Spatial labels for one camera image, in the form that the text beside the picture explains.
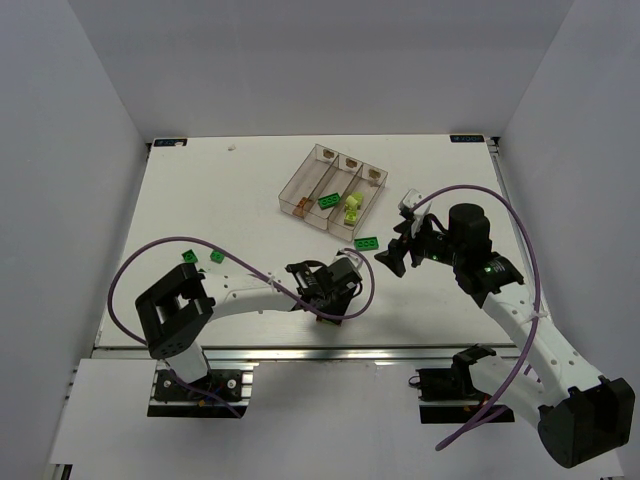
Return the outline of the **lime sloped lego brick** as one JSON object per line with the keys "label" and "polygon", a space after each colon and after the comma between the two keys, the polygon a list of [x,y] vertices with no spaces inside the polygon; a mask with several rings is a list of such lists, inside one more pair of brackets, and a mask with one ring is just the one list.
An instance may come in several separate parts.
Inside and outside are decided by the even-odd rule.
{"label": "lime sloped lego brick", "polygon": [[360,192],[354,192],[345,199],[346,211],[358,211],[363,203],[363,195]]}

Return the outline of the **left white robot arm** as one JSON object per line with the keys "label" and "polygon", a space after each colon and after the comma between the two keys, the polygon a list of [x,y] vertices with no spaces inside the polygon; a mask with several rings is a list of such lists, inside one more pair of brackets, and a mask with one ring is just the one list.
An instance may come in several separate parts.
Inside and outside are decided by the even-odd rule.
{"label": "left white robot arm", "polygon": [[342,253],[328,265],[289,264],[262,281],[256,274],[206,275],[182,263],[144,291],[135,308],[150,356],[194,384],[209,375],[197,343],[207,323],[246,313],[297,311],[304,303],[320,318],[333,315],[339,323],[360,290],[361,267]]}

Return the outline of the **orange lego brick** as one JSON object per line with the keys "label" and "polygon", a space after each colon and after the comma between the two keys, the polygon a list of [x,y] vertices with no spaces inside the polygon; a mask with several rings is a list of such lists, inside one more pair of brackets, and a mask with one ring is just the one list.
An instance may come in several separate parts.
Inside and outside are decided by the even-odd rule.
{"label": "orange lego brick", "polygon": [[307,197],[302,197],[294,207],[292,214],[298,218],[304,218],[313,206],[313,201]]}

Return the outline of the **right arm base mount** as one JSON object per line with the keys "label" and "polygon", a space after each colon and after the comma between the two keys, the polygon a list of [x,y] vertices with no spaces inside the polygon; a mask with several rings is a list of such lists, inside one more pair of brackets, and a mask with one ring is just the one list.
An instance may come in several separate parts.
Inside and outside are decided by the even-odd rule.
{"label": "right arm base mount", "polygon": [[484,345],[474,345],[452,358],[448,367],[420,368],[408,380],[418,391],[420,421],[423,425],[463,425],[490,399],[471,381],[469,367],[496,352]]}

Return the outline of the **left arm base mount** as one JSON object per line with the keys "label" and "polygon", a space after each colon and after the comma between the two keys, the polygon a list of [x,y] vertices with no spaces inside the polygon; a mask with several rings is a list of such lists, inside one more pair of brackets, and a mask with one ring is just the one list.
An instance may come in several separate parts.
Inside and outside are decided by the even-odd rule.
{"label": "left arm base mount", "polygon": [[253,367],[218,363],[191,384],[165,365],[156,368],[147,406],[150,418],[241,419],[249,405]]}

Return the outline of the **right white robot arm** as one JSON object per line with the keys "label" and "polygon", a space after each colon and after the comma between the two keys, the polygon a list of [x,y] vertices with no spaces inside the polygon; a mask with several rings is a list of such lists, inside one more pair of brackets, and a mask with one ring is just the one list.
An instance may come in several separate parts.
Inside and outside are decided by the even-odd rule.
{"label": "right white robot arm", "polygon": [[550,456],[572,468],[628,443],[635,404],[632,387],[610,380],[585,360],[553,321],[534,311],[533,298],[517,268],[494,251],[490,222],[475,204],[449,210],[448,227],[435,230],[428,207],[399,205],[398,238],[375,258],[396,276],[433,260],[453,269],[459,287],[509,336],[535,373],[516,375],[502,402],[534,427]]}

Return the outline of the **green two-by-three lego brick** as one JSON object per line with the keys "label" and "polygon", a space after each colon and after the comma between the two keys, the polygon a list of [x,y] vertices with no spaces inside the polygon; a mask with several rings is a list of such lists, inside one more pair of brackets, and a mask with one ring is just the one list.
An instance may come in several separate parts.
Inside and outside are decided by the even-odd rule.
{"label": "green two-by-three lego brick", "polygon": [[341,201],[339,193],[335,192],[326,196],[322,196],[318,199],[317,203],[321,210],[326,210],[335,207]]}

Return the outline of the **small lime lego brick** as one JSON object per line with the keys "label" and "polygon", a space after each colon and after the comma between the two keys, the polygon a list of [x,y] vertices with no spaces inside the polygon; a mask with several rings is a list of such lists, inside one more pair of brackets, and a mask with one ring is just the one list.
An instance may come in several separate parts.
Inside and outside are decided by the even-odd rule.
{"label": "small lime lego brick", "polygon": [[348,210],[345,212],[343,222],[346,225],[355,225],[358,219],[358,212],[353,210]]}

